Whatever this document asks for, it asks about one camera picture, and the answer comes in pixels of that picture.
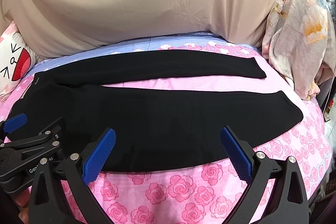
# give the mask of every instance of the cartoon pillow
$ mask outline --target cartoon pillow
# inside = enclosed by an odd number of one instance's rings
[[[0,37],[0,101],[7,99],[37,60],[13,21]]]

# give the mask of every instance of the floral blanket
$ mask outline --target floral blanket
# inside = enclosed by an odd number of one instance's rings
[[[128,82],[112,86],[219,92],[243,90],[258,93],[282,90],[302,110],[304,119],[282,136],[254,150],[261,150],[268,157],[275,159],[286,159],[290,155],[296,157],[307,196],[310,197],[322,180],[332,156],[329,144],[324,137],[323,116],[316,100],[302,101],[257,51],[246,46],[227,43],[220,38],[210,36],[146,38],[69,57],[46,60],[36,65],[21,80],[17,89],[6,101],[4,108],[0,109],[0,118],[6,118],[8,109],[29,86],[35,72],[99,55],[176,48],[254,57],[267,77],[261,80],[224,75],[204,76]],[[243,109],[242,113],[241,121],[244,122],[244,115],[248,113],[244,113]],[[273,180],[268,182],[252,221],[261,217],[273,184]],[[76,219],[85,222],[68,183],[63,181],[62,185]],[[115,224],[221,224],[237,204],[246,186],[246,183],[238,178],[228,159],[179,170],[150,173],[100,173],[96,181],[89,185],[93,195]]]

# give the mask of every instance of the black pants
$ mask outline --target black pants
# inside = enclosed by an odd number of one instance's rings
[[[115,57],[120,66],[125,64],[120,77],[115,76],[119,70],[110,66]],[[143,57],[146,63],[134,61]],[[253,66],[246,70],[247,62]],[[214,74],[259,78],[264,72],[254,58],[173,50],[98,57],[37,73],[32,87],[10,114],[23,112],[28,123],[10,139],[34,136],[62,116],[67,121],[62,143],[68,155],[80,152],[110,127],[117,140],[103,170],[169,170],[226,158],[219,138],[225,125],[255,147],[303,119],[300,109],[281,91],[258,94],[100,86],[115,83],[116,78],[123,82]]]

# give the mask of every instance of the pink bedsheet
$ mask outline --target pink bedsheet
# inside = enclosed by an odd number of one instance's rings
[[[159,49],[173,49],[162,45]],[[301,123],[282,136],[261,145],[256,150],[268,157],[296,157],[304,179],[307,196],[314,192],[331,160],[331,149],[324,137],[324,120],[315,99],[305,102],[256,52],[235,45],[187,45],[188,50],[215,51],[241,57],[255,57],[267,78],[249,79],[237,76],[205,76],[179,79],[158,79],[129,82],[111,86],[164,90],[244,90],[272,93],[282,90],[303,112]],[[0,109],[0,120],[29,86],[32,77],[19,84],[11,102]],[[241,122],[249,115],[241,110]],[[258,220],[268,202],[274,181],[268,182],[259,207],[251,220]],[[62,182],[75,217],[85,222],[66,181]],[[241,197],[246,183],[239,180],[231,162],[220,160],[193,168],[151,173],[100,173],[89,187],[110,218],[129,224],[219,224],[224,221]]]

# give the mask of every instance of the blue gripper pad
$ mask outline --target blue gripper pad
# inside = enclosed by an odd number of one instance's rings
[[[220,140],[239,178],[247,184],[253,180],[253,165],[227,127],[220,131]]]
[[[116,143],[116,133],[113,129],[107,130],[103,138],[96,145],[90,156],[83,164],[83,181],[86,185],[95,181],[106,162],[107,157],[111,153]]]
[[[24,126],[27,123],[27,116],[26,114],[19,114],[9,120],[4,122],[3,131],[4,133],[10,134],[17,130],[18,128]]]

